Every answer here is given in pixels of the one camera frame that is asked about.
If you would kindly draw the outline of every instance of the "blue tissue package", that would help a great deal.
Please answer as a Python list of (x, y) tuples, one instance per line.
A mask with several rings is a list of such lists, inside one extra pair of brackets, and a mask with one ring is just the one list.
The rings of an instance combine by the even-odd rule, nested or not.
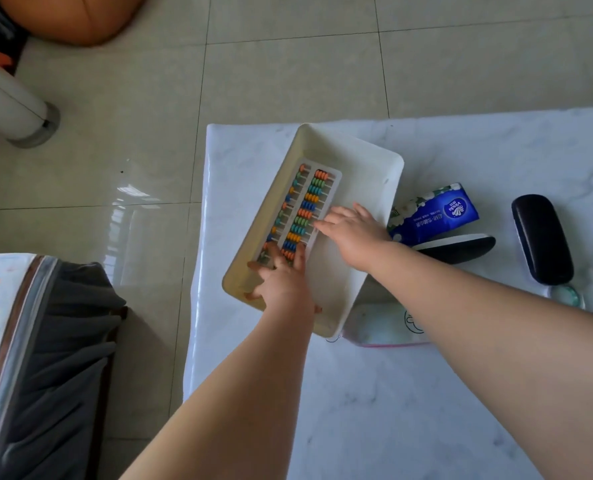
[(393, 241), (416, 246), (478, 219), (461, 184), (452, 184), (393, 207), (387, 231)]

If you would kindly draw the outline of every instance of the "finger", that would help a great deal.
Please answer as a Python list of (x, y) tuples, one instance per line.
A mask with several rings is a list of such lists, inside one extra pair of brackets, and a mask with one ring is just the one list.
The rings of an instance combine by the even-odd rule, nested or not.
[(261, 297), (261, 293), (259, 290), (260, 287), (261, 285), (258, 285), (254, 288), (254, 290), (252, 290), (251, 293), (244, 293), (245, 299), (248, 301), (252, 301), (253, 299), (259, 299)]
[(279, 251), (279, 247), (277, 246), (277, 243), (276, 242), (272, 241), (272, 242), (269, 242), (268, 243), (268, 254), (272, 258), (272, 262), (274, 263), (274, 267), (287, 266), (288, 265), (288, 262), (286, 261), (286, 259), (281, 254), (281, 251)]
[(346, 217), (355, 217), (356, 216), (356, 212), (354, 210), (348, 209), (348, 207), (341, 207), (340, 205), (335, 205), (330, 210), (332, 210), (335, 214), (340, 214), (340, 215), (346, 216)]
[(299, 273), (305, 273), (305, 246), (303, 245), (303, 242), (299, 242), (296, 245), (295, 260), (292, 266)]
[(259, 273), (259, 276), (261, 277), (261, 279), (263, 279), (263, 281), (267, 280), (270, 277), (270, 274), (272, 273), (272, 270), (269, 267), (262, 266), (260, 263), (257, 263), (256, 261), (249, 261), (248, 267), (253, 271)]
[(342, 216), (336, 212), (328, 212), (328, 214), (323, 218), (324, 221), (330, 222), (332, 224), (338, 224), (343, 219), (346, 219), (346, 216)]
[(359, 216), (365, 217), (366, 219), (374, 219), (374, 217), (372, 217), (372, 214), (370, 214), (370, 211), (363, 207), (360, 203), (355, 202), (352, 204), (352, 207), (354, 207), (354, 210), (356, 210), (356, 213)]
[(318, 229), (320, 232), (323, 232), (325, 235), (330, 235), (332, 233), (332, 228), (334, 224), (326, 222), (326, 221), (314, 221), (312, 223), (315, 229)]

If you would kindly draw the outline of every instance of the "orange bean bag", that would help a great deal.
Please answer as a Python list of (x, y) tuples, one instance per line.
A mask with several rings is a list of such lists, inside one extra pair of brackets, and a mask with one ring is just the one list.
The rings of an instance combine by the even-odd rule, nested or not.
[(144, 0), (0, 0), (31, 34), (74, 45), (97, 45), (121, 31)]

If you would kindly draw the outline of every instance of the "person's right arm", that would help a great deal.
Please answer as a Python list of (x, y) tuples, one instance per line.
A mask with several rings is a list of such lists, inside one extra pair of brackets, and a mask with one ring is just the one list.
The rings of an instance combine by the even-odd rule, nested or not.
[(392, 242), (369, 212), (315, 226), (414, 316), (546, 478), (593, 479), (593, 314)]

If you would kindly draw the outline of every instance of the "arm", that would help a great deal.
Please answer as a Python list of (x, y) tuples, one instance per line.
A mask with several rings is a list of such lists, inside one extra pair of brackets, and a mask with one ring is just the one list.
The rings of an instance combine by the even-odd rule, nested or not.
[(360, 205), (316, 226), (404, 304), (542, 475), (593, 479), (592, 313), (391, 242)]
[(122, 480), (282, 479), (288, 473), (314, 302), (305, 253), (294, 267), (276, 245), (276, 270), (249, 263), (266, 302), (250, 335), (165, 424)]

